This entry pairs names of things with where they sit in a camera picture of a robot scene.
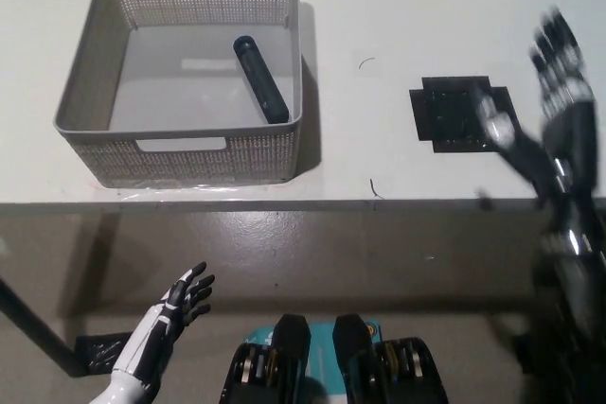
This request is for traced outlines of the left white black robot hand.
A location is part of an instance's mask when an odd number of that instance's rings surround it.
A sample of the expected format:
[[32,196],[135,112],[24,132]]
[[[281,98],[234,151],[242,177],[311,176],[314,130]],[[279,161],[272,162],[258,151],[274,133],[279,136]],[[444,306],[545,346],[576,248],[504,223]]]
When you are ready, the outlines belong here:
[[122,349],[113,370],[139,380],[145,387],[159,380],[173,345],[186,327],[210,311],[207,298],[215,281],[201,262],[177,279],[144,315]]

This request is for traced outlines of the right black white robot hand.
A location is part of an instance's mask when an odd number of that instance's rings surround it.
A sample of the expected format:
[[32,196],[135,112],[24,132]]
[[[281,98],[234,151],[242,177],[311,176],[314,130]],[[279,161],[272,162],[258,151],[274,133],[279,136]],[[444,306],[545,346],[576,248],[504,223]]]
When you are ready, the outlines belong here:
[[542,17],[529,56],[540,86],[541,139],[526,134],[497,108],[491,92],[474,85],[470,96],[479,125],[540,203],[560,194],[591,199],[597,186],[597,101],[579,43],[559,9]]

